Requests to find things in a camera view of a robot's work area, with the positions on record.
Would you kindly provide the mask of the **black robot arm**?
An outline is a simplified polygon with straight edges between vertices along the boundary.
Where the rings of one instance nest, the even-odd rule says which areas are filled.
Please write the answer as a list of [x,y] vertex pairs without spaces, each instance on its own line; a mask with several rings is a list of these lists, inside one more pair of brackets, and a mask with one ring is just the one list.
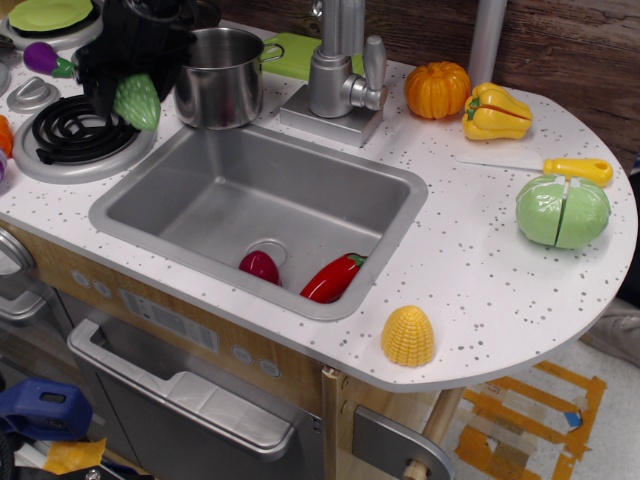
[[196,42],[195,1],[106,1],[101,33],[75,53],[77,82],[101,117],[112,111],[118,84],[147,74],[163,100]]

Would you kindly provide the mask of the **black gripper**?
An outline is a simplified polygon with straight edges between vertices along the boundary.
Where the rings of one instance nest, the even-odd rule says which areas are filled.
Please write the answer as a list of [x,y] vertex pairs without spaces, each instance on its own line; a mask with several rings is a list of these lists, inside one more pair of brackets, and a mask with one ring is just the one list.
[[117,85],[131,75],[151,77],[163,102],[175,85],[195,34],[180,27],[179,9],[104,9],[102,32],[75,52],[76,81],[94,112],[112,113]]

